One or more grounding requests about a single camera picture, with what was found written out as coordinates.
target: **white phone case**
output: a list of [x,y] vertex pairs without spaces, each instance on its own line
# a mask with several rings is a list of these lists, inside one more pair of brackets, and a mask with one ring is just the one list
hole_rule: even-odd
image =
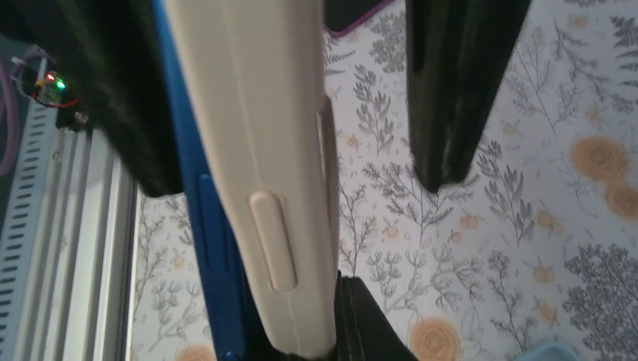
[[323,2],[166,0],[166,11],[266,334],[281,352],[325,356],[339,205]]

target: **blue plastic object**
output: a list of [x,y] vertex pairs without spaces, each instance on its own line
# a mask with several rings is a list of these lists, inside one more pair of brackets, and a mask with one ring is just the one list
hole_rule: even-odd
[[206,162],[163,0],[153,6],[215,353],[219,360],[241,359],[263,328]]
[[574,350],[563,342],[544,342],[527,350],[516,361],[581,361]]

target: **light blue plastic container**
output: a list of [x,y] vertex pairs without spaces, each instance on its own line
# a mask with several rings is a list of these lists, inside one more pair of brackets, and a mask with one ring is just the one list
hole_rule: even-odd
[[516,361],[581,361],[573,348],[559,341],[543,342],[527,350]]

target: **floral pattern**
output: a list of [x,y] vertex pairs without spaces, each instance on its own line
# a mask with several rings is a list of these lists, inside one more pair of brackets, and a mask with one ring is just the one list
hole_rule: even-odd
[[[325,35],[342,271],[422,360],[514,359],[547,338],[638,359],[638,2],[537,0],[474,167],[437,194],[408,149],[405,5]],[[134,359],[209,361],[183,196],[145,199]]]

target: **raised button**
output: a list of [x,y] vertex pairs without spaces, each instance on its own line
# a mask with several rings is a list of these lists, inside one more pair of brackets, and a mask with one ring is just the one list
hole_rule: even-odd
[[290,291],[297,285],[297,279],[279,200],[272,193],[261,190],[251,196],[250,203],[272,288],[276,292]]

